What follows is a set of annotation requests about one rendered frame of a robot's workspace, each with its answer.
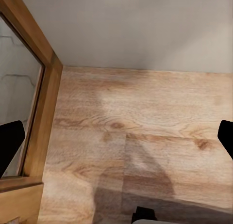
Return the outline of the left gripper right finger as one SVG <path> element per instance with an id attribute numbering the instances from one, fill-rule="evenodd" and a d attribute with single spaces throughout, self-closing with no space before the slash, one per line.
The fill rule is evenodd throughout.
<path id="1" fill-rule="evenodd" d="M 233 122 L 222 120 L 217 137 L 233 159 Z"/>

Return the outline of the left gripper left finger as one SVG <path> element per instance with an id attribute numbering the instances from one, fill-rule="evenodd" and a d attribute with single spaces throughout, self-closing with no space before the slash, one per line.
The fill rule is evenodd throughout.
<path id="1" fill-rule="evenodd" d="M 20 120 L 0 126 L 0 178 L 8 168 L 24 139 L 24 127 Z"/>

